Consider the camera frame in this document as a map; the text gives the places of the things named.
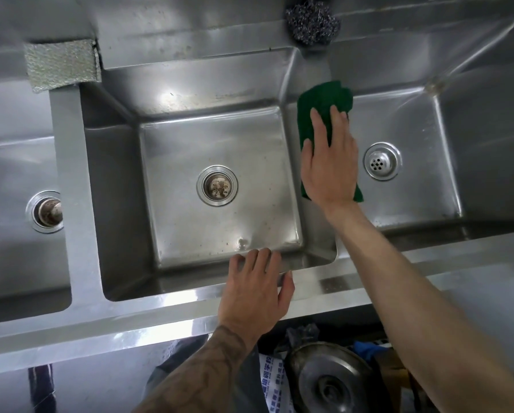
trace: forearm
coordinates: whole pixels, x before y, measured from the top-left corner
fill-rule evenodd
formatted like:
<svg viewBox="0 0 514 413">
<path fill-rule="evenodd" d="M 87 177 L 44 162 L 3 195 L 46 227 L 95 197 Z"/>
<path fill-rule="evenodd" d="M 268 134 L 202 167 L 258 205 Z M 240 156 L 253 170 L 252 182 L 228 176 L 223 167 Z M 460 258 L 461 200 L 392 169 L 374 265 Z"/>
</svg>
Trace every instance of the forearm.
<svg viewBox="0 0 514 413">
<path fill-rule="evenodd" d="M 514 377 L 485 337 L 357 207 L 336 209 L 327 217 L 341 235 L 401 360 L 433 401 L 447 412 L 479 406 L 507 411 L 514 406 Z"/>
<path fill-rule="evenodd" d="M 134 413 L 226 411 L 235 376 L 249 350 L 237 334 L 219 326 Z"/>
</svg>

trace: person's left hand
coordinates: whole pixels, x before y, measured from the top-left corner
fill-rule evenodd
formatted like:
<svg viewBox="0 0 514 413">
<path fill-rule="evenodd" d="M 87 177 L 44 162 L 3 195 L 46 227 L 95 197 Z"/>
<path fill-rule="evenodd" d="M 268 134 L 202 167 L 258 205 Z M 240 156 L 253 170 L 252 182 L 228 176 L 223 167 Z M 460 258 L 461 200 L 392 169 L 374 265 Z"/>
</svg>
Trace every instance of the person's left hand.
<svg viewBox="0 0 514 413">
<path fill-rule="evenodd" d="M 266 268 L 268 257 L 270 263 Z M 228 267 L 228 280 L 219 305 L 219 326 L 236 333 L 246 344 L 249 353 L 264 333 L 286 315 L 295 291 L 291 271 L 285 276 L 278 293 L 280 275 L 280 252 L 270 249 L 251 250 L 246 256 L 244 268 L 238 265 L 243 260 L 235 255 Z"/>
</svg>

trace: green cloth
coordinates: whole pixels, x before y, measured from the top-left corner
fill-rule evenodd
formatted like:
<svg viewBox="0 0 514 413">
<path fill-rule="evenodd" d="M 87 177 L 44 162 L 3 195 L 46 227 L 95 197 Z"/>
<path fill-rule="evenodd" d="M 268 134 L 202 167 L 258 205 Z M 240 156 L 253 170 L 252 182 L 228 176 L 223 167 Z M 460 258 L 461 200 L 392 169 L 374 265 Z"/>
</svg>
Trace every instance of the green cloth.
<svg viewBox="0 0 514 413">
<path fill-rule="evenodd" d="M 314 129 L 310 121 L 310 110 L 314 107 L 322 117 L 328 131 L 328 145 L 331 145 L 331 117 L 330 107 L 334 104 L 341 112 L 349 112 L 353 108 L 353 93 L 350 89 L 341 86 L 340 81 L 324 82 L 305 91 L 297 100 L 297 126 L 299 127 L 299 142 L 301 149 L 305 139 L 310 139 L 314 145 Z M 301 194 L 309 198 L 305 187 L 301 184 Z M 355 190 L 353 198 L 356 202 L 364 201 L 360 188 Z"/>
</svg>

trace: hand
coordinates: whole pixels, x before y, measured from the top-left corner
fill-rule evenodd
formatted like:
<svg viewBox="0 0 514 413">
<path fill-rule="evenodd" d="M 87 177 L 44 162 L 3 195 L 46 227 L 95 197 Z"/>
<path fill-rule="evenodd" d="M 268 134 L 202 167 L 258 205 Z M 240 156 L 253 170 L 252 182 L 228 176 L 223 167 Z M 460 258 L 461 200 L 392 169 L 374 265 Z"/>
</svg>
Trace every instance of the hand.
<svg viewBox="0 0 514 413">
<path fill-rule="evenodd" d="M 269 256 L 270 263 L 265 270 Z M 228 279 L 219 305 L 219 325 L 240 336 L 249 353 L 261 335 L 269 332 L 286 315 L 295 285 L 289 271 L 278 293 L 280 252 L 273 252 L 271 256 L 267 248 L 251 250 L 244 268 L 239 271 L 242 260 L 241 255 L 230 259 Z"/>
<path fill-rule="evenodd" d="M 306 139 L 301 151 L 301 180 L 309 198 L 328 217 L 339 208 L 355 205 L 353 197 L 357 186 L 358 147 L 349 132 L 347 113 L 330 107 L 332 138 L 328 146 L 328 135 L 322 118 L 310 111 L 314 129 L 313 145 Z"/>
</svg>

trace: silver sponge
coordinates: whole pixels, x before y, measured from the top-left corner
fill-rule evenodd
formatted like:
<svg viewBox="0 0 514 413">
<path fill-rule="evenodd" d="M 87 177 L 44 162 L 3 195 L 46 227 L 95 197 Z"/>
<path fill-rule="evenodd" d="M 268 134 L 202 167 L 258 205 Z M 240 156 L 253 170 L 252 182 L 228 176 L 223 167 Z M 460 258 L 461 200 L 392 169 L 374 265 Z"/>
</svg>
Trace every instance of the silver sponge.
<svg viewBox="0 0 514 413">
<path fill-rule="evenodd" d="M 286 21 L 293 38 L 307 46 L 330 44 L 341 27 L 329 6 L 320 0 L 304 0 L 287 9 Z"/>
<path fill-rule="evenodd" d="M 24 45 L 33 92 L 78 82 L 102 81 L 96 41 L 84 39 L 61 43 Z"/>
</svg>

